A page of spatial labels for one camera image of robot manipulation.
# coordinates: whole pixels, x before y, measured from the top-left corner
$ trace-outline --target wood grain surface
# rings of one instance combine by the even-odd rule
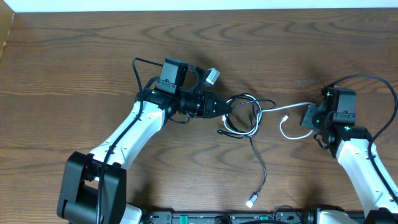
[[[88,153],[130,112],[133,57],[178,57],[221,76],[223,98],[248,92],[279,106],[321,102],[320,88],[353,73],[398,85],[398,10],[92,12],[18,14],[0,62],[0,223],[65,223],[56,216],[63,169]],[[137,63],[143,83],[160,68]],[[388,89],[374,80],[357,91],[357,125],[371,133],[392,113]],[[249,108],[235,119],[247,127]],[[268,179],[254,210],[318,203],[362,210],[343,168],[299,125],[305,108],[267,113],[254,138]],[[128,173],[127,201],[176,211],[248,211],[262,181],[249,140],[220,136],[221,118],[167,123]],[[398,123],[376,141],[398,180]]]

